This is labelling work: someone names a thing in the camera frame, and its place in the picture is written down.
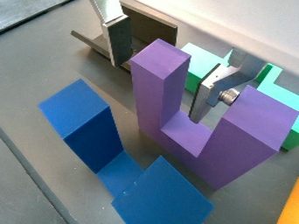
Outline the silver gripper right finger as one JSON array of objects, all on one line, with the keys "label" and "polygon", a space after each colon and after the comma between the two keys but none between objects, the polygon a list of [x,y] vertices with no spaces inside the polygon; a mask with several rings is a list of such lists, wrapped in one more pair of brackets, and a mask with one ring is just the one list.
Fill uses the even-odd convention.
[{"label": "silver gripper right finger", "polygon": [[266,64],[259,57],[242,49],[232,49],[228,65],[218,64],[198,85],[188,114],[194,123],[202,120],[219,102],[224,102],[228,106],[234,103],[239,97],[239,91],[235,87],[252,81]]}]

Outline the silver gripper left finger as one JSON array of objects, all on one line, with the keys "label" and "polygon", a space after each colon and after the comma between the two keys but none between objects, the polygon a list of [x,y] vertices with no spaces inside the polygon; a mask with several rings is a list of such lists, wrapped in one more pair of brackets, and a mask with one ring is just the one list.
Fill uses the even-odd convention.
[{"label": "silver gripper left finger", "polygon": [[124,14],[119,0],[90,0],[90,2],[100,20],[111,63],[119,67],[134,54],[131,18]]}]

